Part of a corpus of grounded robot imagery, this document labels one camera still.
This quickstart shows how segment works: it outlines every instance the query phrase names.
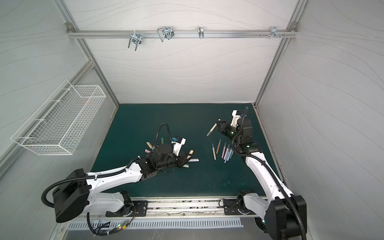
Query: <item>metal mesh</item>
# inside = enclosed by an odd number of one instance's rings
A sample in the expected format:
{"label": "metal mesh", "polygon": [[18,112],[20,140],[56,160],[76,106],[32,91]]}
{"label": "metal mesh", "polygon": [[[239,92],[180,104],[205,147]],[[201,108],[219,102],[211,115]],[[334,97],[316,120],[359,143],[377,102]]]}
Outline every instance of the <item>metal mesh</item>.
{"label": "metal mesh", "polygon": [[39,155],[72,155],[104,99],[97,85],[70,86],[21,145]]}

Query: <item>green table surface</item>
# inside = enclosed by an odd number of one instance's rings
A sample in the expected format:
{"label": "green table surface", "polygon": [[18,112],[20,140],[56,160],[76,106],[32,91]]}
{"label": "green table surface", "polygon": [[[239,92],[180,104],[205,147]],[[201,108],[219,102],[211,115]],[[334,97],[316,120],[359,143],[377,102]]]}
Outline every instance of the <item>green table surface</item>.
{"label": "green table surface", "polygon": [[[206,137],[217,119],[232,120],[233,110],[244,110],[253,125],[253,140],[263,149],[268,163],[276,167],[251,104],[121,104],[93,165],[92,171],[103,171],[124,166],[149,149],[146,142],[154,144],[158,126],[166,122],[172,136],[186,139],[181,151],[194,150],[189,168],[175,167],[173,172],[158,171],[151,179],[120,185],[106,192],[127,191],[131,197],[196,197],[237,195],[251,189],[259,195],[264,191],[253,172],[242,159],[233,155],[225,164],[221,158],[224,143],[229,139],[217,128]],[[170,143],[165,126],[160,139]],[[214,160],[212,143],[217,148],[222,139],[217,160]]]}

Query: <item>horizontal metal bar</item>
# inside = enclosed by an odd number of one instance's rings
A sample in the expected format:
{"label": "horizontal metal bar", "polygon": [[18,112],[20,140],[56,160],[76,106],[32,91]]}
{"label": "horizontal metal bar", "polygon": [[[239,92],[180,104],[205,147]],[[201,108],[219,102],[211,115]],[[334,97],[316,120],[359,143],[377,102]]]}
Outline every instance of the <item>horizontal metal bar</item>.
{"label": "horizontal metal bar", "polygon": [[[197,30],[174,30],[173,38],[199,38]],[[70,38],[130,38],[134,31],[74,31]],[[157,31],[135,31],[142,38],[159,38]],[[271,30],[204,30],[204,38],[269,38]],[[295,38],[298,32],[277,30],[278,38]]]}

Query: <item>enclosure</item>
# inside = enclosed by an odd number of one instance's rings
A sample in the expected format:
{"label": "enclosure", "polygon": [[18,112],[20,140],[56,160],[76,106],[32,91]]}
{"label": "enclosure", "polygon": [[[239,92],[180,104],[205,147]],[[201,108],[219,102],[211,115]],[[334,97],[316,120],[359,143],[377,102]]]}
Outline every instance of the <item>enclosure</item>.
{"label": "enclosure", "polygon": [[206,136],[249,107],[253,140],[306,201],[307,239],[382,239],[383,10],[380,0],[2,1],[2,238],[92,239],[85,215],[56,223],[42,192],[75,169],[145,155],[166,122],[199,162],[106,192],[149,201],[137,224],[198,225],[104,238],[270,239],[254,215],[224,216],[222,198],[266,194],[240,156],[224,163],[229,139]]}

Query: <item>white wire basket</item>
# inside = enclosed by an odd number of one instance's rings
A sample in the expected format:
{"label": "white wire basket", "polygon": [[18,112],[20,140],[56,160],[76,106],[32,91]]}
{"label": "white wire basket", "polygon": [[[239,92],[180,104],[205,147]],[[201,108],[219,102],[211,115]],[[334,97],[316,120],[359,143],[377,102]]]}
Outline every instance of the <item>white wire basket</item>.
{"label": "white wire basket", "polygon": [[[59,97],[52,100],[55,93]],[[98,85],[66,80],[11,140],[38,155],[72,155],[105,97]]]}

